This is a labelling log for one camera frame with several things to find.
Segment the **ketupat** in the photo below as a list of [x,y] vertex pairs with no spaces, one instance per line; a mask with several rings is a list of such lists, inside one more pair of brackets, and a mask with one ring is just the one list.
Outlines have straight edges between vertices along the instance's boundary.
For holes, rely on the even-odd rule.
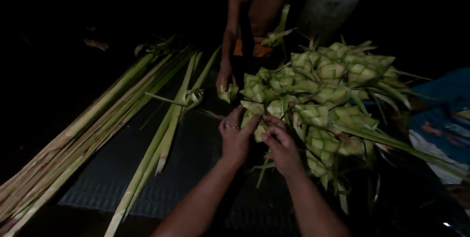
[[224,91],[224,85],[220,85],[220,99],[227,102],[232,103],[232,101],[236,98],[238,94],[238,86],[234,84],[229,84],[227,91]]

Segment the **dark mat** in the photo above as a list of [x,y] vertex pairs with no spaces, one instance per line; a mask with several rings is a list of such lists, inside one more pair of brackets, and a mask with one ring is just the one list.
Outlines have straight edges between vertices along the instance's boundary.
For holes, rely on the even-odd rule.
[[[238,65],[250,66],[248,72],[254,73],[263,63],[240,59]],[[273,68],[275,64],[264,63],[264,66]],[[202,68],[203,65],[198,69],[197,75]],[[215,66],[208,76],[205,84],[207,90],[200,107],[227,115],[233,107],[220,101],[213,87],[217,70],[218,67]],[[159,95],[174,97],[185,71],[183,67]],[[242,83],[243,74],[238,73],[238,78],[239,83]],[[139,130],[159,106],[161,107],[155,116]],[[169,104],[162,105],[159,100],[149,102],[96,153],[59,204],[113,212],[168,107]],[[197,111],[190,111],[185,115],[179,124],[166,167],[161,174],[149,179],[130,214],[160,219],[168,214],[185,192],[196,185],[220,158],[222,139],[218,124],[219,120]],[[242,231],[297,235],[289,191],[280,174],[277,171],[265,172],[261,187],[255,187],[259,170],[250,173],[249,169],[262,162],[262,154],[267,148],[264,144],[253,144],[251,148],[251,161],[237,174],[222,200],[214,225]]]

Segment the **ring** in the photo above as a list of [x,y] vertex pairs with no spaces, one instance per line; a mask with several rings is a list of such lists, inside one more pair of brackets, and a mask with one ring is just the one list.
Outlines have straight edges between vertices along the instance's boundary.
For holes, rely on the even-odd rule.
[[226,125],[225,127],[226,127],[226,128],[227,128],[227,127],[232,127],[232,128],[234,128],[234,129],[240,129],[240,127],[233,127],[233,126],[230,125],[230,124],[229,124],[229,125]]

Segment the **blue cloth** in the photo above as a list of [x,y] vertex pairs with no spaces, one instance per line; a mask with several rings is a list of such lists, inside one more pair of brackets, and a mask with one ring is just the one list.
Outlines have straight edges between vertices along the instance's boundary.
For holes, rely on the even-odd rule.
[[[429,105],[436,106],[420,112],[410,119],[409,129],[420,134],[428,142],[435,144],[451,159],[470,165],[468,121],[456,119],[453,114],[470,109],[470,67],[456,69],[443,77],[412,88],[416,93],[437,98],[421,98]],[[435,136],[423,130],[423,124],[429,122],[431,127],[457,138],[461,146],[451,143],[449,135]]]

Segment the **pile of ketupat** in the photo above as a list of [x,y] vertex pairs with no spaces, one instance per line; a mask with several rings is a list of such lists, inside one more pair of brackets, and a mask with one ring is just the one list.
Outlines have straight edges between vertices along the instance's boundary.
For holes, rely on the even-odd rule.
[[[14,236],[68,178],[152,98],[151,95],[188,62],[192,73],[202,56],[191,47],[180,49],[174,37],[146,46],[141,52],[145,55],[135,65],[20,172],[0,186],[0,222],[6,221],[0,232],[5,232],[4,237]],[[201,99],[197,85],[202,81],[198,80],[192,91],[186,91],[188,83],[189,79],[185,78],[185,91],[179,93],[179,97],[185,98],[181,101],[185,107]],[[174,124],[173,110],[178,110],[178,106],[170,110],[172,113],[168,112],[170,116],[165,120]],[[163,148],[162,157],[166,153],[167,149]]]
[[[468,180],[465,170],[414,150],[378,129],[379,120],[371,117],[363,101],[374,100],[384,120],[381,102],[398,112],[399,103],[411,109],[405,95],[414,93],[398,77],[413,75],[391,66],[395,57],[366,52],[375,48],[370,44],[367,41],[349,46],[342,38],[342,43],[317,48],[310,41],[309,47],[302,47],[303,53],[292,53],[291,61],[277,70],[261,68],[256,75],[245,74],[245,88],[240,90],[246,99],[241,101],[246,108],[241,127],[255,114],[273,115],[284,120],[303,142],[304,149],[301,150],[307,157],[311,173],[320,178],[326,190],[339,195],[345,213],[345,195],[349,190],[343,174],[352,165],[358,168],[366,165],[372,169],[375,146],[385,151],[391,148],[405,150]],[[226,95],[224,100],[235,98],[236,93],[231,89],[234,89],[232,84],[229,91],[222,94]],[[257,142],[261,141],[260,134],[266,128],[267,124],[261,121],[254,133]],[[349,160],[345,167],[339,159],[351,159],[350,156],[354,160]],[[264,170],[274,166],[268,152],[264,164],[255,166],[261,169],[257,187]]]

